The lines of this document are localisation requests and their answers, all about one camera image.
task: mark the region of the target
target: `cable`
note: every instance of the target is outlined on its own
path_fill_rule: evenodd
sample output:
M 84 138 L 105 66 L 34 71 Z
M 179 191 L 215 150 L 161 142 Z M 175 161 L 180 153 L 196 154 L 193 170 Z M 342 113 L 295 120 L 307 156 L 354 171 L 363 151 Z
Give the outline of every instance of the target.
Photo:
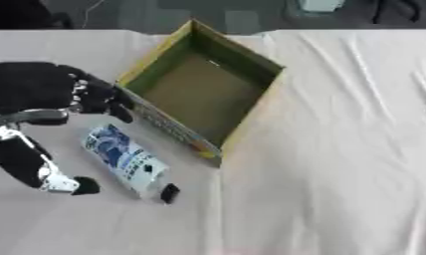
M 85 21 L 83 22 L 82 29 L 85 29 L 88 25 L 88 21 L 90 20 L 90 12 L 92 12 L 94 9 L 99 7 L 101 4 L 103 4 L 106 0 L 100 0 L 99 2 L 93 4 L 92 6 L 88 7 L 88 9 L 85 10 Z

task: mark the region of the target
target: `chair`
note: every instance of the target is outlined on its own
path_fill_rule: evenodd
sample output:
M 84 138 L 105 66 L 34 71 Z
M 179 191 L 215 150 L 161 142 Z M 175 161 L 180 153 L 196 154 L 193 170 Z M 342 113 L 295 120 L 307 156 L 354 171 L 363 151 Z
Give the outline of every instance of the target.
M 372 18 L 372 23 L 374 24 L 379 23 L 380 17 L 383 11 L 385 10 L 386 4 L 388 1 L 391 1 L 391 0 L 377 0 L 377 7 L 376 7 L 374 17 Z M 420 19 L 422 8 L 419 5 L 419 3 L 416 2 L 416 0 L 399 0 L 399 2 L 406 4 L 408 7 L 410 7 L 413 10 L 413 15 L 409 18 L 410 21 L 416 22 Z

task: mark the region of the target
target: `white cloth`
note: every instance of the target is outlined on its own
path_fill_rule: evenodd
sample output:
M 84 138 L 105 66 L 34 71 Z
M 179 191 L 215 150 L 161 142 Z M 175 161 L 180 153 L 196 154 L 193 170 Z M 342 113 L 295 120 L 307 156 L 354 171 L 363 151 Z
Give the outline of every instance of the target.
M 0 170 L 0 255 L 426 254 L 426 31 L 232 37 L 286 66 L 221 169 L 141 121 L 27 127 L 99 195 L 31 190 Z M 128 31 L 0 32 L 0 61 L 51 61 L 107 81 L 162 40 Z M 170 167 L 169 206 L 133 200 L 80 148 L 114 123 Z

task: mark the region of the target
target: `black cap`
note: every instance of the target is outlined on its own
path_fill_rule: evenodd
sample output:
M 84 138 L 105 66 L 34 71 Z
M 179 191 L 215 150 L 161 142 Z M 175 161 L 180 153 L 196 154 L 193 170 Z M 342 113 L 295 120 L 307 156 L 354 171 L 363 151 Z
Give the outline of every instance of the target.
M 165 203 L 172 203 L 176 195 L 180 192 L 180 189 L 173 183 L 166 185 L 160 193 L 160 199 Z

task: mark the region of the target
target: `table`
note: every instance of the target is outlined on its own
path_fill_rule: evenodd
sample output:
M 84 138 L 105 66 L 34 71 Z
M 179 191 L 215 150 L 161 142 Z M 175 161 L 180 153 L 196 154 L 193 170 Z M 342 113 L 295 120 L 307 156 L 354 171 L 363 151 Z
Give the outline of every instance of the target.
M 0 31 L 0 61 L 51 61 L 113 82 L 164 36 Z M 99 195 L 31 190 L 0 170 L 0 255 L 426 254 L 426 31 L 231 37 L 286 66 L 221 169 L 141 120 L 73 116 L 26 127 Z M 132 199 L 80 148 L 114 123 L 171 166 L 182 192 Z

